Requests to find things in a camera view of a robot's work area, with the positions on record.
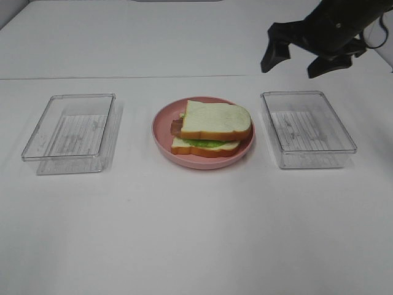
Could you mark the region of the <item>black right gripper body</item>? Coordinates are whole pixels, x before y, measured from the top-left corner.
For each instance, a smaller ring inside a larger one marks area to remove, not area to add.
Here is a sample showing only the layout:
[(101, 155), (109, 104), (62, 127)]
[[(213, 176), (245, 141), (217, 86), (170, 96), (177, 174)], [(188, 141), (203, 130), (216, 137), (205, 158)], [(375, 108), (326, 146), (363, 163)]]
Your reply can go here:
[(392, 1), (321, 1), (303, 20), (272, 24), (268, 37), (328, 60), (359, 57), (367, 46), (356, 36), (391, 8)]

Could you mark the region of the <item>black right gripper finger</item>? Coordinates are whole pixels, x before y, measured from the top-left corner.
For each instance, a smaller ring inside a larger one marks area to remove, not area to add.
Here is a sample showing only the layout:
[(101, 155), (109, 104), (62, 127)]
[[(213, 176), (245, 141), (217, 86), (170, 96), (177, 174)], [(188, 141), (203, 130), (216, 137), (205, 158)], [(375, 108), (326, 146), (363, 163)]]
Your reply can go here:
[(334, 58), (333, 60), (326, 60), (322, 57), (317, 57), (307, 68), (308, 77), (313, 79), (331, 71), (340, 69), (347, 69), (352, 66), (352, 58), (348, 55), (343, 55)]
[(267, 73), (277, 64), (289, 60), (289, 43), (278, 40), (269, 40), (266, 52), (260, 62), (262, 73)]

